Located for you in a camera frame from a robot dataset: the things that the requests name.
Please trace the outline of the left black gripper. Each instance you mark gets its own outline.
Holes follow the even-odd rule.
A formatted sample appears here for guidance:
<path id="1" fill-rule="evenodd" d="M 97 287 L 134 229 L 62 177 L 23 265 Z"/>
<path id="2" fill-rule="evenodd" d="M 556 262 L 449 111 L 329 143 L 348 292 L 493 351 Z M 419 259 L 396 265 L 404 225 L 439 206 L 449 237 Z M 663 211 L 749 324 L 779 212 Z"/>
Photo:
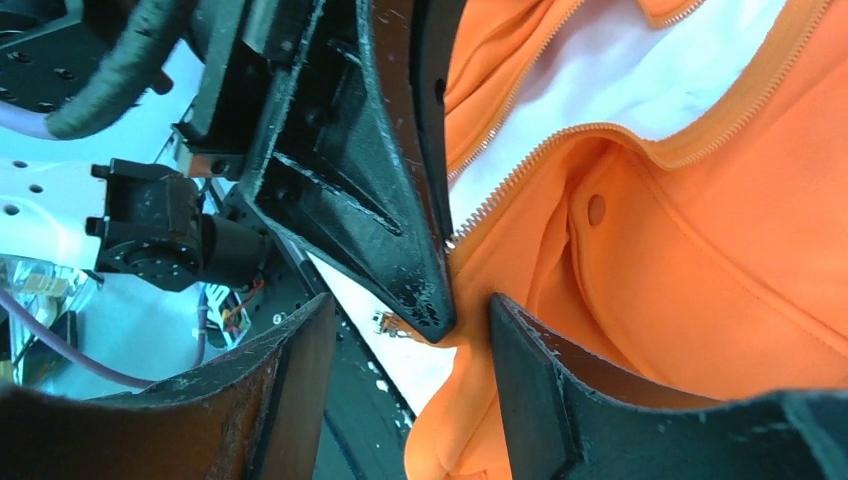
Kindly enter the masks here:
<path id="1" fill-rule="evenodd" d="M 438 342 L 454 327 L 445 96 L 466 2 L 201 1 L 178 170 L 241 179 L 275 232 Z"/>

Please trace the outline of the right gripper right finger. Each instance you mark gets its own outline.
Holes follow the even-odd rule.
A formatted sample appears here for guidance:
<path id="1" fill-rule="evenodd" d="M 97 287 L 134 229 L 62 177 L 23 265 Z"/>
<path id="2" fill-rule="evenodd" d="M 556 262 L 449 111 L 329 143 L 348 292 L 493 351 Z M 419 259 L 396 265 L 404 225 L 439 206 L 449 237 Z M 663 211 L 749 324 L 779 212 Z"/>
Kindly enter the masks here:
<path id="1" fill-rule="evenodd" d="M 722 402 L 633 374 L 506 295 L 490 303 L 503 429 L 517 479 L 843 479 L 847 395 Z"/>

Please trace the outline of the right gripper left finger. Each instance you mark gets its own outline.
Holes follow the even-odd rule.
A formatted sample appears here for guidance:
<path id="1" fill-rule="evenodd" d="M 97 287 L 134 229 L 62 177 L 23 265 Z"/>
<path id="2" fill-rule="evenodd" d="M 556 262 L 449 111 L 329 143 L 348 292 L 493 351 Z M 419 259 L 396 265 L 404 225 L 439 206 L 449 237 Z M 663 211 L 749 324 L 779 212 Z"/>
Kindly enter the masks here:
<path id="1" fill-rule="evenodd" d="M 1 390 L 5 479 L 309 479 L 335 349 L 329 294 L 138 394 Z"/>

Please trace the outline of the orange zip jacket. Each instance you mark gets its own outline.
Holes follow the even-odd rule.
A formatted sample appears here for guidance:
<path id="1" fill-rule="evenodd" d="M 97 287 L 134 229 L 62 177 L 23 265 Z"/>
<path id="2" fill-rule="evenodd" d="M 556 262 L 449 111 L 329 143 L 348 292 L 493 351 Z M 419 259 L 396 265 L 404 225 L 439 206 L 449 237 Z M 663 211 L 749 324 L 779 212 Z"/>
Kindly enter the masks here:
<path id="1" fill-rule="evenodd" d="M 456 355 L 411 479 L 510 479 L 503 293 L 716 400 L 847 384 L 847 5 L 470 1 L 445 92 Z"/>

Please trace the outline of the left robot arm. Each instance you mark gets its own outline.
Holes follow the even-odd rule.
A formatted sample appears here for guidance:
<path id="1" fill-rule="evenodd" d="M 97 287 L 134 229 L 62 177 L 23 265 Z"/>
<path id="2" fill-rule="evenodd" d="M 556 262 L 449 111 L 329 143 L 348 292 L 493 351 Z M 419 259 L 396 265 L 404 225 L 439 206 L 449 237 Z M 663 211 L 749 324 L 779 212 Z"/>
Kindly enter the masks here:
<path id="1" fill-rule="evenodd" d="M 113 160 L 79 232 L 84 267 L 179 291 L 250 284 L 254 234 L 201 213 L 233 181 L 272 232 L 365 287 L 430 342 L 454 327 L 444 96 L 461 1 L 5 1 L 1 117 L 45 140 L 115 124 L 167 93 L 185 41 L 203 63 L 174 127 L 176 169 Z"/>

